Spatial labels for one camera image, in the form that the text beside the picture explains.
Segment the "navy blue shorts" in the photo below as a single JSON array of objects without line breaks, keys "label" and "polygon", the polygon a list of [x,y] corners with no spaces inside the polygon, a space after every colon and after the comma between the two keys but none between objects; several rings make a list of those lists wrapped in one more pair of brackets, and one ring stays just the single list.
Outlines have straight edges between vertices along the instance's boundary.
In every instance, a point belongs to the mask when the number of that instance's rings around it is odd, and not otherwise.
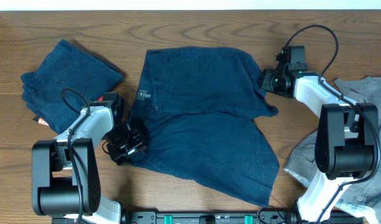
[{"label": "navy blue shorts", "polygon": [[278,111],[258,86],[261,74],[239,49],[148,50],[131,109],[148,153],[132,165],[268,205],[280,165],[254,120]]}]

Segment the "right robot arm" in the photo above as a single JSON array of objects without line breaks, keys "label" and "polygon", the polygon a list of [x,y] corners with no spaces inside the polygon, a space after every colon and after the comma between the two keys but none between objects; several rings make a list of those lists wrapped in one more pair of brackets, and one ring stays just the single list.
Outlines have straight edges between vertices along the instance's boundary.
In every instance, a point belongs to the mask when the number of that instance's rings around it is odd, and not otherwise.
[{"label": "right robot arm", "polygon": [[375,175],[380,164],[378,109],[357,103],[308,70],[303,46],[286,46],[275,69],[258,82],[270,93],[304,103],[318,118],[314,161],[317,171],[307,191],[285,216],[285,223],[337,223],[331,210],[354,184]]}]

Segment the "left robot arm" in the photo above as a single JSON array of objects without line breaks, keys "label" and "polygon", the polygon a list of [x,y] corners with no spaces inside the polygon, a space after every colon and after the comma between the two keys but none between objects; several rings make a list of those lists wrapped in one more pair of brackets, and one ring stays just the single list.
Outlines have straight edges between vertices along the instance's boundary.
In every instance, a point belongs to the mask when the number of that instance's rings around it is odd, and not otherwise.
[{"label": "left robot arm", "polygon": [[86,102],[78,118],[52,140],[32,147],[32,208],[52,223],[131,223],[119,202],[101,193],[95,149],[101,141],[117,165],[148,154],[146,137],[130,119],[117,92]]}]

